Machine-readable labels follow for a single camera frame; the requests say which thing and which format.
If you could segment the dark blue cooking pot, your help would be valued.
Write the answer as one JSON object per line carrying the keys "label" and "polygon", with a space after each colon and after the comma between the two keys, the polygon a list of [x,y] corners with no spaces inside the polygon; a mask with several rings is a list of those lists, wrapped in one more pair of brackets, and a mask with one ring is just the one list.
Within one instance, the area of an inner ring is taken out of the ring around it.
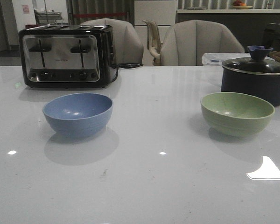
{"label": "dark blue cooking pot", "polygon": [[238,92],[280,106],[280,73],[248,73],[224,68],[221,92]]}

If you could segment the clear plastic storage container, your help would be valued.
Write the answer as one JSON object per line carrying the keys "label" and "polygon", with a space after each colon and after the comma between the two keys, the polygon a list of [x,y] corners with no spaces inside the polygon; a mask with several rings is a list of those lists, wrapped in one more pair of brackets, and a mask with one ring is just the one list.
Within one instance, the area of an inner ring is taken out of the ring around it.
{"label": "clear plastic storage container", "polygon": [[202,65],[222,65],[222,62],[234,58],[250,57],[249,53],[204,53]]}

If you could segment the glass pot lid blue knob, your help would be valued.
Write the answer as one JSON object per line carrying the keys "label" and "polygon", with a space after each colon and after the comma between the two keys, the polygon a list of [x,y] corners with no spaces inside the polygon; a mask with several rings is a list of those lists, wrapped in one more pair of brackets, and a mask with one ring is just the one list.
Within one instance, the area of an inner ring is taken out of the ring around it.
{"label": "glass pot lid blue knob", "polygon": [[251,45],[247,47],[249,57],[228,59],[222,62],[222,67],[234,72],[252,75],[280,76],[280,63],[266,59],[273,48]]}

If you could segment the green plastic bowl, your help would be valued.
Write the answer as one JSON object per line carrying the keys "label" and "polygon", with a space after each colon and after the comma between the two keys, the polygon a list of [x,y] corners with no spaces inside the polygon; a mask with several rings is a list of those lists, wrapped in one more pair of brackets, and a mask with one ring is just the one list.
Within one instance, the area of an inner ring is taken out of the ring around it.
{"label": "green plastic bowl", "polygon": [[275,113],[264,99],[237,92],[216,92],[204,96],[202,115],[215,130],[235,137],[250,137],[263,131]]}

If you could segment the beige upholstered chair right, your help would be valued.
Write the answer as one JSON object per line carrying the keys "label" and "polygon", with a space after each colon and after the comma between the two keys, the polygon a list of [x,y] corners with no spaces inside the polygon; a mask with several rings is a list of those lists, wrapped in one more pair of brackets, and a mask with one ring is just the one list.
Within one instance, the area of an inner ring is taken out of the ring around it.
{"label": "beige upholstered chair right", "polygon": [[205,53],[244,53],[244,47],[223,24],[190,20],[167,30],[161,47],[162,66],[202,66]]}

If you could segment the metal cart in background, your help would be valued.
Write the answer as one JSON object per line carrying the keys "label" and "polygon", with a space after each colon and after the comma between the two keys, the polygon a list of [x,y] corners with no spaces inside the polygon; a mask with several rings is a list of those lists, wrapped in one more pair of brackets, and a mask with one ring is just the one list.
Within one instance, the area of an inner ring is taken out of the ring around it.
{"label": "metal cart in background", "polygon": [[62,20],[61,12],[39,11],[34,9],[36,24],[56,24]]}

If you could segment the beige upholstered chair left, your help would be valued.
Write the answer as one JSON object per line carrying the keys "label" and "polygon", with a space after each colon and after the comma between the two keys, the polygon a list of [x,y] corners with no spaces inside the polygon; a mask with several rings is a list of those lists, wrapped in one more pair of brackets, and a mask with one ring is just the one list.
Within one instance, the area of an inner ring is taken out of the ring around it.
{"label": "beige upholstered chair left", "polygon": [[142,63],[144,47],[131,23],[116,19],[102,18],[85,21],[81,24],[112,26],[116,63]]}

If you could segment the black chrome four-slot toaster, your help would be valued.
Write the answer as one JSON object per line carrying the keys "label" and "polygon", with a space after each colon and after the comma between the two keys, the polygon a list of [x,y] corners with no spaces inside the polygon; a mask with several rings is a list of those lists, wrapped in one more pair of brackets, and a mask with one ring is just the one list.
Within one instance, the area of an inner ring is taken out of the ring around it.
{"label": "black chrome four-slot toaster", "polygon": [[117,62],[110,25],[43,25],[19,32],[24,82],[37,88],[98,88]]}

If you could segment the white cabinet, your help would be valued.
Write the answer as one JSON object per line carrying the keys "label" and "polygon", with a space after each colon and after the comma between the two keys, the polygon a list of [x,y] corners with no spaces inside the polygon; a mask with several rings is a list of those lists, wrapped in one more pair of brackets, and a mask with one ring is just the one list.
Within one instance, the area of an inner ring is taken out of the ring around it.
{"label": "white cabinet", "polygon": [[147,25],[143,21],[154,21],[158,26],[160,41],[168,28],[175,24],[176,0],[136,0],[134,2],[134,27],[144,46],[144,66],[153,66],[153,56],[147,49]]}

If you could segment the beige upholstered chair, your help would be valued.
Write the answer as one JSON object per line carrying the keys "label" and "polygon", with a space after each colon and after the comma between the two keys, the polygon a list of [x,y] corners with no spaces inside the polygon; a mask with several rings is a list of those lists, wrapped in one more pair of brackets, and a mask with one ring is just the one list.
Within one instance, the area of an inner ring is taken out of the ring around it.
{"label": "beige upholstered chair", "polygon": [[116,63],[142,63],[144,47],[131,23],[116,19],[102,18],[85,21],[81,24],[112,26]]}
{"label": "beige upholstered chair", "polygon": [[161,47],[162,66],[202,66],[205,53],[244,53],[244,47],[223,24],[190,20],[167,30]]}

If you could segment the fruit bowl on counter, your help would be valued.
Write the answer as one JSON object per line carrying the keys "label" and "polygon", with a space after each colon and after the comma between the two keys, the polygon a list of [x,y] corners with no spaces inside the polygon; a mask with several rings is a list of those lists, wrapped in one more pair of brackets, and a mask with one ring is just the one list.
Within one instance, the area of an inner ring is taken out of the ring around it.
{"label": "fruit bowl on counter", "polygon": [[246,3],[244,3],[241,0],[233,1],[231,5],[234,9],[251,9],[252,8],[252,6],[248,6]]}

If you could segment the blue plastic bowl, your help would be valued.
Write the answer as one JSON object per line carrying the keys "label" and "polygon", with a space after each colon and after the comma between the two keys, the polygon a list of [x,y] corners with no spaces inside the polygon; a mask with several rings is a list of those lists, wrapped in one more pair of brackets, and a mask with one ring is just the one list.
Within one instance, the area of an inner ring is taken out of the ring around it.
{"label": "blue plastic bowl", "polygon": [[51,128],[69,138],[85,138],[103,129],[110,120],[113,101],[97,93],[75,93],[55,98],[43,107]]}

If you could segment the cream plastic chair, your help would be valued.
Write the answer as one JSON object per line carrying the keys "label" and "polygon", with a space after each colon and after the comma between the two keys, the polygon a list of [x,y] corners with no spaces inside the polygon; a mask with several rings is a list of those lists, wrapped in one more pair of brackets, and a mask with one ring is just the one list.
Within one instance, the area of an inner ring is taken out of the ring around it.
{"label": "cream plastic chair", "polygon": [[153,57],[153,65],[161,66],[161,47],[159,29],[155,21],[143,20],[147,25],[147,49]]}

